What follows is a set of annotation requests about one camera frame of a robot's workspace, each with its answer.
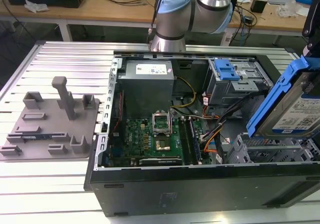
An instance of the floor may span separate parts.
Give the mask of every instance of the floor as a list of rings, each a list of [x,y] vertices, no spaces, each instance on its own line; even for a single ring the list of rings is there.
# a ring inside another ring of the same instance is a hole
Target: floor
[[[41,23],[23,23],[36,40],[62,41],[57,25]],[[6,23],[0,22],[0,89],[14,73],[24,57],[28,54],[35,41],[19,25],[16,31],[10,32]],[[71,33],[77,42],[115,42],[115,43],[145,43],[147,28],[134,27],[102,27],[72,25]],[[251,34],[245,43],[246,47],[268,47],[272,45],[274,35]],[[222,34],[189,33],[185,37],[186,44],[219,46]],[[234,41],[232,46],[240,46]],[[292,48],[301,55],[306,41],[302,37],[284,36],[279,42],[280,48]]]

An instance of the slotted aluminum platform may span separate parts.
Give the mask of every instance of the slotted aluminum platform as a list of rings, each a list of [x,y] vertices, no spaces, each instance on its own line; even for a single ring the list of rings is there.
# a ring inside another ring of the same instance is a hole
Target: slotted aluminum platform
[[[31,89],[58,98],[54,76],[66,76],[74,98],[94,94],[104,105],[114,50],[147,51],[146,44],[46,42],[36,45],[0,92],[0,144],[5,143]],[[190,52],[267,55],[282,72],[298,58],[283,48],[187,46]],[[98,113],[96,131],[102,113]],[[0,223],[122,224],[320,223],[320,192],[290,208],[106,218],[94,193],[84,192],[88,161],[0,162]]]

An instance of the gray power supply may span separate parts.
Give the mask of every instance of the gray power supply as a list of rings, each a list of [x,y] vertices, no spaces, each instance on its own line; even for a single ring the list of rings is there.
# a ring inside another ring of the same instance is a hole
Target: gray power supply
[[[119,73],[118,82],[126,90],[127,117],[150,118],[157,111],[167,111],[175,80],[171,61],[130,60],[125,68],[125,73]]]

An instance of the green circuit board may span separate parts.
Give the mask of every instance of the green circuit board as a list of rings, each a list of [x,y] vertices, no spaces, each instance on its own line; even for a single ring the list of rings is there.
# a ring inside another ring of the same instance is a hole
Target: green circuit board
[[[197,137],[202,134],[200,120],[194,119],[193,126]],[[166,119],[158,119],[156,128],[167,128]],[[153,124],[151,118],[127,119],[125,126],[124,145],[121,156],[113,158],[115,167],[130,165],[134,158],[179,158],[183,160],[183,150],[180,140],[178,119],[172,119],[172,134],[166,139],[166,150],[159,150],[159,137],[153,135]]]

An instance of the workbench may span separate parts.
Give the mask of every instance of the workbench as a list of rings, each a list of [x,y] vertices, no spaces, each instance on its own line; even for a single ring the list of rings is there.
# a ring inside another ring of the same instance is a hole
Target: workbench
[[[148,0],[154,5],[155,0]],[[6,0],[8,8],[21,22],[51,23],[57,24],[65,42],[72,41],[69,25],[93,25],[93,26],[116,26],[149,28],[153,16],[153,7],[145,3],[138,6],[123,6],[108,0],[84,0],[79,8],[64,8],[49,6],[49,11],[33,13],[24,6],[10,5]],[[251,3],[243,3],[242,6],[250,9]],[[301,36],[306,17],[281,18],[276,14],[275,5],[267,4],[264,12],[257,16],[257,24],[251,33]],[[3,3],[0,3],[0,20],[14,22],[15,19],[8,13]],[[221,45],[228,46],[233,33],[240,25],[240,17],[235,12],[225,34]]]
[[[189,52],[267,55],[283,72],[298,57],[283,48],[187,45]],[[0,91],[0,145],[6,140],[21,111],[26,92],[40,92],[44,99],[58,98],[51,86],[54,76],[67,77],[74,98],[94,94],[101,101],[99,132],[114,50],[147,51],[146,44],[46,42],[36,44]],[[88,159],[0,162],[0,223],[319,223],[320,192],[290,208],[235,210],[204,213],[106,218],[93,192],[83,184]]]

